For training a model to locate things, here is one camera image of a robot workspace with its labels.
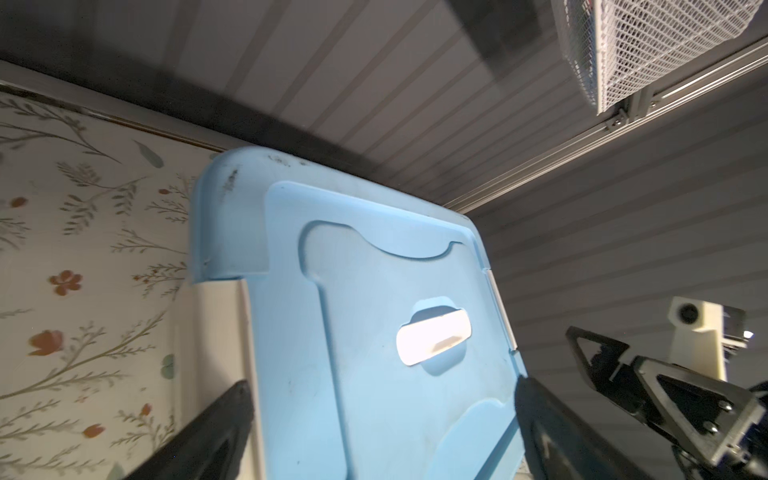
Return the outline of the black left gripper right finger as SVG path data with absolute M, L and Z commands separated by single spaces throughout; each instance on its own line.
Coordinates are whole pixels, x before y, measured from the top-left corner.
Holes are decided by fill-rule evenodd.
M 517 381 L 515 409 L 535 479 L 649 477 L 538 380 Z

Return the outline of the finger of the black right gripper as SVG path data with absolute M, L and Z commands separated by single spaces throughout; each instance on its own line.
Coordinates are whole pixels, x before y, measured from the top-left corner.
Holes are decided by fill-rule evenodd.
M 751 390 L 648 357 L 632 362 L 659 428 L 702 468 L 767 466 L 767 403 Z
M 585 383 L 634 419 L 646 420 L 645 390 L 632 366 L 620 361 L 629 345 L 575 326 L 565 337 Z

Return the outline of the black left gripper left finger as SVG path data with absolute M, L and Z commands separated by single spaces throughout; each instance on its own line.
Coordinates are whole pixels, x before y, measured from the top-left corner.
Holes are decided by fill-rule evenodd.
M 127 478 L 235 480 L 253 421 L 250 385 L 240 380 Z

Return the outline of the white plastic storage bin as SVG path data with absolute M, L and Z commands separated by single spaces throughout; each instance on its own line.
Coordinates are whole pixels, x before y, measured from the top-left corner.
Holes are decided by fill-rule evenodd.
M 174 354 L 173 412 L 183 428 L 240 380 L 249 383 L 254 420 L 240 479 L 265 479 L 264 441 L 245 280 L 182 285 L 169 310 Z

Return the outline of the blue plastic bin lid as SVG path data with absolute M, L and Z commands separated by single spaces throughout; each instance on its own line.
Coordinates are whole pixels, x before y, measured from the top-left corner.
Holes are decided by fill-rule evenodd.
M 196 183 L 187 275 L 247 283 L 265 479 L 517 472 L 525 368 L 465 216 L 236 149 Z

